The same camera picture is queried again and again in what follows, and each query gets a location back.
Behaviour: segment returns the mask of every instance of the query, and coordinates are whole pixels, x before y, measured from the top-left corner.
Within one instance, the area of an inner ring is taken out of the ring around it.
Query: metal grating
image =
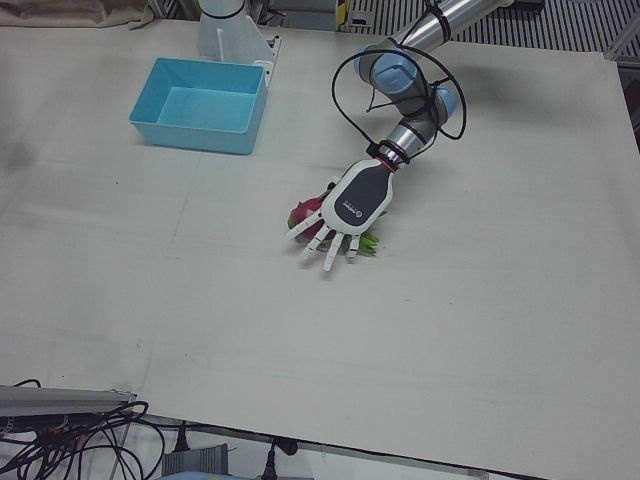
[[[351,9],[375,12],[375,21],[369,27],[351,27],[350,30],[354,33],[393,35],[415,21],[422,8],[423,0],[355,0]],[[601,0],[599,3],[547,0],[539,14],[499,9],[462,31],[454,40],[604,52],[638,11],[640,0]],[[640,57],[640,32],[621,54]]]

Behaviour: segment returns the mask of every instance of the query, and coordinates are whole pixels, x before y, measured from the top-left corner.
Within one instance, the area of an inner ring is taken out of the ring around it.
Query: black cable
[[[262,480],[278,480],[276,474],[276,439],[271,442],[271,448],[267,453],[267,464],[264,467],[264,473],[260,477]]]
[[[187,443],[187,422],[182,421],[182,425],[178,429],[178,438],[176,439],[176,446],[173,448],[173,453],[176,452],[188,452],[190,450]]]
[[[127,411],[135,407],[142,407],[142,411]],[[146,402],[137,401],[122,405],[110,412],[102,414],[99,419],[91,422],[88,426],[74,426],[59,430],[47,429],[38,434],[32,442],[25,445],[18,454],[10,459],[4,466],[0,467],[0,474],[15,470],[18,480],[26,480],[29,477],[32,467],[35,467],[35,462],[40,460],[40,465],[34,478],[45,480],[49,478],[64,461],[68,461],[69,463],[67,464],[63,478],[67,479],[69,477],[74,463],[77,467],[78,478],[80,478],[84,453],[92,450],[106,449],[111,450],[116,456],[125,480],[128,480],[129,477],[134,480],[137,478],[148,480],[153,476],[162,462],[162,455],[166,445],[164,435],[160,428],[152,422],[147,422],[142,419],[147,410],[148,404]],[[161,440],[161,450],[158,460],[151,472],[146,475],[142,462],[140,462],[140,459],[135,453],[125,447],[117,445],[117,437],[114,429],[131,424],[152,428]],[[183,427],[185,429],[188,427],[186,422],[183,422]],[[104,438],[106,438],[107,444],[89,446],[88,442],[98,434],[102,434]],[[80,446],[79,443],[81,439],[83,442],[82,446]],[[24,445],[23,442],[18,440],[7,441],[6,443]],[[131,461],[133,461],[137,467],[137,472],[131,466]]]
[[[42,388],[42,383],[40,383],[40,380],[38,380],[37,378],[29,378],[27,380],[23,380],[21,382],[18,382],[13,386],[14,387],[22,387],[23,385],[28,385],[29,383],[34,383],[36,385],[36,387]]]
[[[404,36],[404,39],[406,39],[412,33],[412,31],[415,30],[415,28],[420,23],[420,21],[428,13],[431,13],[431,12],[432,12],[432,8],[431,7],[427,8],[425,10],[425,12],[423,12],[421,17],[418,18],[418,20],[407,31],[407,33]],[[435,143],[438,133],[441,133],[442,135],[444,135],[445,137],[447,137],[447,138],[449,138],[451,140],[459,140],[460,138],[462,138],[462,136],[464,135],[464,132],[466,130],[466,127],[467,127],[467,103],[466,103],[466,99],[464,97],[464,92],[462,91],[462,87],[460,86],[460,83],[457,81],[455,76],[444,66],[444,64],[442,64],[442,62],[437,60],[432,55],[429,55],[428,53],[426,53],[426,52],[424,52],[422,50],[419,50],[417,48],[404,45],[402,42],[398,43],[393,38],[389,38],[389,40],[396,47],[395,50],[394,49],[388,49],[388,48],[368,49],[368,50],[365,50],[363,52],[359,52],[359,53],[356,53],[354,55],[351,55],[349,58],[344,60],[338,66],[338,68],[336,69],[336,72],[335,72],[335,74],[333,76],[332,82],[331,82],[331,98],[332,98],[332,100],[333,100],[338,112],[340,112],[340,114],[343,116],[343,118],[345,118],[345,120],[347,120],[347,122],[349,122],[369,142],[370,145],[376,145],[376,142],[374,142],[373,139],[364,131],[364,129],[361,128],[354,120],[352,120],[351,117],[349,117],[345,113],[345,111],[342,109],[342,107],[340,106],[340,104],[338,102],[338,99],[337,99],[337,95],[336,95],[336,82],[337,82],[337,79],[338,79],[338,77],[340,75],[340,72],[343,70],[343,68],[346,65],[348,65],[349,63],[355,61],[356,59],[358,59],[360,57],[363,57],[365,55],[382,55],[382,54],[385,54],[385,53],[392,53],[392,54],[399,55],[399,56],[405,58],[407,61],[409,61],[416,68],[416,71],[418,72],[419,77],[420,77],[420,81],[422,82],[423,89],[424,89],[425,92],[427,92],[429,90],[429,88],[428,88],[429,87],[429,83],[426,80],[426,77],[424,75],[424,72],[422,71],[422,68],[418,65],[418,63],[412,57],[410,57],[406,53],[406,51],[410,51],[410,52],[413,52],[413,53],[415,53],[415,54],[417,54],[417,55],[419,55],[419,56],[421,56],[423,58],[426,58],[427,60],[432,62],[434,65],[436,65],[446,75],[446,77],[444,79],[438,80],[438,81],[436,81],[436,82],[431,84],[431,87],[432,87],[431,95],[429,95],[429,96],[425,95],[424,96],[424,104],[416,112],[413,112],[410,115],[406,115],[408,117],[411,117],[412,115],[415,116],[417,114],[427,112],[429,114],[429,117],[430,117],[431,121],[436,126],[436,131],[434,133],[434,136],[431,139],[431,142],[427,146],[425,146],[423,149],[421,149],[420,151],[418,151],[417,153],[412,155],[411,158],[414,158],[414,157],[422,154],[427,149],[429,149]],[[437,107],[435,105],[435,95],[437,93],[436,87],[438,85],[441,85],[441,84],[446,83],[446,82],[453,83],[454,87],[456,88],[456,91],[458,93],[458,97],[460,99],[461,109],[462,109],[462,123],[461,123],[460,131],[455,135],[445,131],[442,128],[442,126],[440,125],[440,122],[439,122],[438,109],[437,109]],[[371,110],[376,109],[376,108],[381,108],[383,106],[389,106],[389,105],[397,105],[398,103],[400,103],[402,101],[408,101],[409,100],[409,99],[403,99],[403,100],[396,101],[396,102],[389,102],[387,104],[374,106],[373,105],[374,99],[375,99],[375,87],[373,88],[373,91],[372,91],[371,102],[369,103],[369,107],[367,109],[367,113],[370,112]]]

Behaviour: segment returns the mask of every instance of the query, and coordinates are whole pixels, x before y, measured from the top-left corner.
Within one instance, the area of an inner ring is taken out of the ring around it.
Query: gray plastic part
[[[229,474],[229,449],[226,443],[217,447],[186,452],[167,453],[162,457],[162,475],[180,472]]]

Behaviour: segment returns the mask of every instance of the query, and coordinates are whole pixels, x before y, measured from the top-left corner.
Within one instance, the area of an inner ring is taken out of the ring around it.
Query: robotic arm
[[[351,236],[348,257],[358,251],[360,235],[384,211],[393,197],[392,179],[434,138],[453,114],[457,101],[444,87],[435,91],[419,72],[416,61],[498,7],[513,0],[448,0],[428,8],[410,28],[356,55],[360,78],[383,93],[398,108],[402,119],[386,139],[367,150],[372,160],[354,163],[324,199],[321,208],[292,228],[294,238],[324,222],[304,250],[313,253],[331,231],[335,236],[324,269],[329,271],[345,235]]]

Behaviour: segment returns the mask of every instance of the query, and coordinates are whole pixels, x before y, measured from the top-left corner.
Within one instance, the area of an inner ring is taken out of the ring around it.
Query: table surface
[[[0,30],[0,381],[130,390],[157,414],[441,462],[635,479],[640,162],[615,65],[440,48],[467,134],[397,175],[377,257],[325,275],[320,257],[299,263],[285,220],[365,157],[330,83],[373,39],[281,36],[255,151],[231,156],[150,146],[128,122],[156,57],[197,57],[197,24]],[[376,138],[398,120],[362,113],[370,91],[351,68],[338,92]]]

